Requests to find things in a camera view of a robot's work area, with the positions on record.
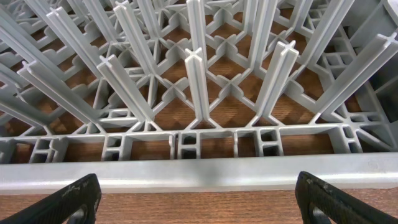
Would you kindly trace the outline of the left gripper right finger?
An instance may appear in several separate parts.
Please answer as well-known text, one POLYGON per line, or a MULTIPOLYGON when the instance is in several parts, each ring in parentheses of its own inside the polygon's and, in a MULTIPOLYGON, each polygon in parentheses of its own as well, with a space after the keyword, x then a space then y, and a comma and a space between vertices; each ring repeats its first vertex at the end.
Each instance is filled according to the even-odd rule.
POLYGON ((295 198, 304 223, 397 224, 397 218, 358 200, 309 172, 299 173, 295 198))

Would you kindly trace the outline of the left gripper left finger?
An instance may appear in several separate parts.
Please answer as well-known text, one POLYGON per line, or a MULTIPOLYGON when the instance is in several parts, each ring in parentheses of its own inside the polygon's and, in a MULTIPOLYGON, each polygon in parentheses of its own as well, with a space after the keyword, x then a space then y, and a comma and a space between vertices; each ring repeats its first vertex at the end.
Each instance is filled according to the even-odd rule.
POLYGON ((1 223, 94 223, 101 201, 96 174, 88 174, 1 223))

